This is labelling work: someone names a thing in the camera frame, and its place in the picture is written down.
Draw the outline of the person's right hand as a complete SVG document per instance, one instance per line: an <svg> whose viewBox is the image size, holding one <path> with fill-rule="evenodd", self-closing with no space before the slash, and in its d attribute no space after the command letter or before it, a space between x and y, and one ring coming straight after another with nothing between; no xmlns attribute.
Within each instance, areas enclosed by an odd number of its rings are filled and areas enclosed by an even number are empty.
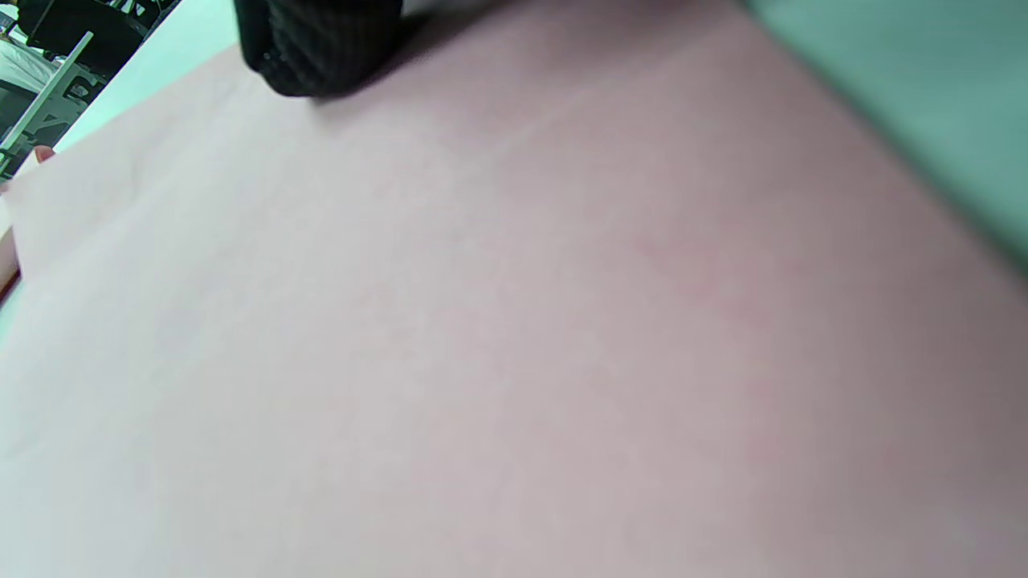
<svg viewBox="0 0 1028 578"><path fill-rule="evenodd" d="M398 47L402 7L401 1L235 1L243 62L281 96L348 94Z"/></svg>

